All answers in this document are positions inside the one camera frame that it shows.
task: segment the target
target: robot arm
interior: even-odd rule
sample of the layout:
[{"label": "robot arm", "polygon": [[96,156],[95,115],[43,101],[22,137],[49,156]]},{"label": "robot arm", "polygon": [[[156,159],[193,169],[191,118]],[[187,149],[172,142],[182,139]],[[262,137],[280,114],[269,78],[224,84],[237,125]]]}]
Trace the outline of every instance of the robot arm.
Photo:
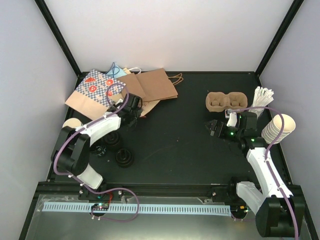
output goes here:
[{"label": "robot arm", "polygon": [[262,190],[261,193],[253,182],[241,181],[236,184],[236,194],[255,214],[255,224],[262,237],[294,237],[295,231],[288,205],[279,191],[276,181],[290,201],[299,232],[305,203],[301,197],[293,196],[282,181],[269,152],[267,159],[265,159],[267,143],[258,135],[256,114],[242,112],[237,116],[235,112],[230,114],[227,112],[225,116],[228,119],[227,124],[217,120],[209,123],[210,135],[239,143],[239,147],[251,164]]},{"label": "robot arm", "polygon": [[87,124],[85,124],[76,129],[69,126],[64,127],[60,131],[51,155],[51,160],[55,160],[56,154],[62,145],[75,131],[85,128],[85,130],[79,133],[63,150],[57,165],[76,176],[90,188],[97,189],[102,183],[103,177],[89,164],[90,146],[108,133],[116,131],[121,126],[134,123],[142,112],[141,103],[142,100],[140,97],[129,93],[127,104],[118,114],[108,116],[117,109],[117,104],[116,106],[112,106],[110,111],[107,111],[103,115],[103,120],[93,126],[87,127]]}]

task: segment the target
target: bundle of white utensils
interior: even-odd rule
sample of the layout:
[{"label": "bundle of white utensils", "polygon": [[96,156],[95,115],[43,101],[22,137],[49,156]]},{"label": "bundle of white utensils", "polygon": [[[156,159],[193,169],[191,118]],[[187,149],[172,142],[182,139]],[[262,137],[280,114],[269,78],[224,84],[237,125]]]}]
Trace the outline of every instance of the bundle of white utensils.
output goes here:
[{"label": "bundle of white utensils", "polygon": [[[254,90],[254,98],[253,98],[253,103],[252,107],[265,107],[269,103],[271,103],[274,98],[272,95],[274,94],[274,91],[272,89],[268,88],[262,88],[262,87],[257,87]],[[259,109],[250,109],[249,112],[255,113],[257,117],[259,117],[263,113],[264,109],[259,108]]]}]

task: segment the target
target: paper cup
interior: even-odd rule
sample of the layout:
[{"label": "paper cup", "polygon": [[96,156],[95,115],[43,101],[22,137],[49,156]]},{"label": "paper cup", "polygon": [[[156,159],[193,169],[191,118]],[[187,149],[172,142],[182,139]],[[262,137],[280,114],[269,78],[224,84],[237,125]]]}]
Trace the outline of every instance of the paper cup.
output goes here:
[{"label": "paper cup", "polygon": [[64,122],[64,124],[62,125],[62,128],[68,126],[70,128],[77,128],[77,127],[80,127],[82,126],[82,122],[78,119],[78,118],[69,118],[67,121]]},{"label": "paper cup", "polygon": [[[280,143],[286,136],[296,129],[296,122],[292,117],[282,114],[284,119],[284,130],[274,144]],[[267,144],[270,144],[280,133],[282,121],[279,115],[276,115],[265,128],[262,130],[261,136]]]}]

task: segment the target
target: white wall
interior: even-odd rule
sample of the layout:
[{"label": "white wall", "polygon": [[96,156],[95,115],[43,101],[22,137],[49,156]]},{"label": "white wall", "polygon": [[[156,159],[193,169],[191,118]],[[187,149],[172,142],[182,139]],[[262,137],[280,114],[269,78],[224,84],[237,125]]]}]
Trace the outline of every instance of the white wall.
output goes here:
[{"label": "white wall", "polygon": [[46,0],[82,71],[255,71],[293,0]]},{"label": "white wall", "polygon": [[281,142],[290,174],[301,185],[320,235],[320,1],[304,1],[261,75],[275,92],[272,107],[289,114],[296,130]]},{"label": "white wall", "polygon": [[0,238],[17,240],[76,76],[33,0],[0,2]]}]

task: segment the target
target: black metal frame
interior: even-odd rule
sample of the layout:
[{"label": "black metal frame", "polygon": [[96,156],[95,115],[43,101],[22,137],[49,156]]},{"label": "black metal frame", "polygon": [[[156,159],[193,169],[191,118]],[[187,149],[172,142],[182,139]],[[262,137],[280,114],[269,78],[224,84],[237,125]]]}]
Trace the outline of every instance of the black metal frame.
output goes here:
[{"label": "black metal frame", "polygon": [[[56,40],[58,41],[59,45],[62,48],[66,58],[68,59],[72,69],[74,70],[75,74],[77,75],[78,79],[76,82],[76,87],[78,84],[83,80],[86,72],[81,72],[78,64],[73,57],[62,33],[60,32],[53,16],[50,13],[49,8],[47,7],[45,0],[34,0],[40,9],[41,13],[43,14],[44,19],[48,23],[50,29],[52,30]],[[278,31],[276,32],[270,46],[268,47],[264,57],[262,58],[257,70],[255,72],[247,72],[248,74],[254,75],[256,81],[261,86],[261,82],[259,76],[263,72],[264,68],[266,67],[268,61],[270,60],[272,54],[274,53],[275,49],[277,48],[280,40],[284,36],[286,30],[288,29],[291,21],[295,17],[296,13],[298,12],[300,6],[302,5],[304,0],[293,0],[291,7],[289,8],[287,14],[285,15]],[[66,119],[70,118],[73,114],[74,110],[69,108],[66,114]],[[281,147],[277,146],[281,153],[281,158],[283,159],[283,166],[284,168],[283,173],[286,176],[286,183],[288,184],[288,188],[292,191],[295,196],[302,196],[304,199],[303,192],[301,187],[298,185],[291,184],[291,177],[289,174],[289,170],[282,152]],[[212,198],[214,202],[217,203],[225,203],[231,206],[243,204],[242,200],[240,199],[236,203],[230,201],[228,196],[228,186],[225,184],[221,185],[190,185],[190,184],[182,184],[182,185],[168,185],[168,184],[109,184],[108,188],[116,188],[116,187],[123,187],[129,188],[133,190],[138,196],[157,196],[157,197],[197,197],[197,198]],[[25,223],[23,225],[20,238],[21,240],[25,239],[27,236],[27,232],[31,223],[31,219],[40,195],[79,195],[81,187],[78,183],[63,183],[63,182],[55,182],[55,174],[53,173],[53,168],[51,166],[50,171],[47,176],[47,181],[39,182],[36,188],[34,197],[32,199],[28,214],[26,216]],[[312,239],[318,240],[318,235],[316,232],[316,228],[313,224],[308,205],[305,203],[305,213],[304,217],[306,219],[309,232],[311,234]]]}]

